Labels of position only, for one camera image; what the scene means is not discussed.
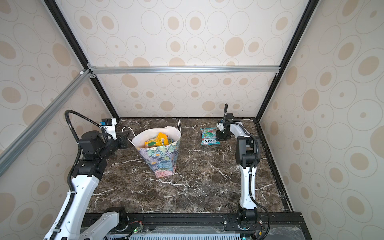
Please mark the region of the teal Fox's candy bag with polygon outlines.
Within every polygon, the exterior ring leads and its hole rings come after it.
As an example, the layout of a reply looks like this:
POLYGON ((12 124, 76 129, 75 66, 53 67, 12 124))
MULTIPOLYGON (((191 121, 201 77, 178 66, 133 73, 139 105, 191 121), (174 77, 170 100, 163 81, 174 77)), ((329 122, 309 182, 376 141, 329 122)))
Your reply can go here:
POLYGON ((218 145, 220 144, 217 138, 217 128, 204 128, 202 132, 202 146, 218 145))

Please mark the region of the yellow snack bag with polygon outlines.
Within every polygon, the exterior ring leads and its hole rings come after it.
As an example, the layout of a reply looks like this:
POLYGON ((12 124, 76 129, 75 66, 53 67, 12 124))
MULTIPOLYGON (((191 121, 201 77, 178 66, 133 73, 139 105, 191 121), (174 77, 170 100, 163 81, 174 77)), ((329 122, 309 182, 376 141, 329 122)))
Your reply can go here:
POLYGON ((145 142, 146 148, 161 147, 169 144, 168 136, 164 133, 158 133, 158 135, 145 142))

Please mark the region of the floral white paper bag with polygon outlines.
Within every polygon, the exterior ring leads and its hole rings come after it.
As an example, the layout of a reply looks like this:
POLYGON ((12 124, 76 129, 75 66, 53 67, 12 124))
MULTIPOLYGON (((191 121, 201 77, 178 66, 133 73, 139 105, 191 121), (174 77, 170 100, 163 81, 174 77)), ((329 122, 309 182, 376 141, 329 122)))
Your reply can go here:
POLYGON ((177 127, 148 129, 134 135, 129 142, 138 150, 145 163, 155 173, 156 178, 172 176, 176 173, 177 159, 181 143, 181 122, 177 127), (158 133, 168 136, 169 144, 161 147, 146 148, 145 142, 155 138, 158 133))

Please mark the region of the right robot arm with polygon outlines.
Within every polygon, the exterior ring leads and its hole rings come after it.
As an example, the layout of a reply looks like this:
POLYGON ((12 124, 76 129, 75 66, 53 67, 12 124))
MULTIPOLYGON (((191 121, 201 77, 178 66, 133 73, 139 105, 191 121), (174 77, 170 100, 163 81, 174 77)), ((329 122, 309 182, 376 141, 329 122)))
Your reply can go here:
POLYGON ((260 163, 260 139, 246 130, 243 123, 228 113, 228 104, 224 106, 223 119, 217 123, 217 139, 227 141, 236 137, 235 160, 241 173, 241 197, 238 208, 238 227, 244 224, 258 224, 255 240, 263 240, 268 235, 270 213, 266 207, 256 201, 256 172, 260 163))

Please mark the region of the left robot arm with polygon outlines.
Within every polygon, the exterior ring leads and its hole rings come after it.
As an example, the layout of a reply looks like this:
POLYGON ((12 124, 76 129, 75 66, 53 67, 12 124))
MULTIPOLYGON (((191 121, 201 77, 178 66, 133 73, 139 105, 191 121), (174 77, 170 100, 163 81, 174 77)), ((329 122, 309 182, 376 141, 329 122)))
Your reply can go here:
POLYGON ((103 240, 113 229, 125 230, 129 218, 125 208, 107 209, 99 219, 86 230, 82 223, 86 215, 91 197, 99 185, 108 159, 116 151, 129 147, 129 132, 116 131, 116 119, 102 119, 100 123, 73 111, 65 111, 66 122, 77 143, 78 153, 67 176, 69 191, 64 204, 46 233, 46 240, 103 240), (76 115, 99 127, 97 131, 89 131, 78 136, 70 115, 76 115))

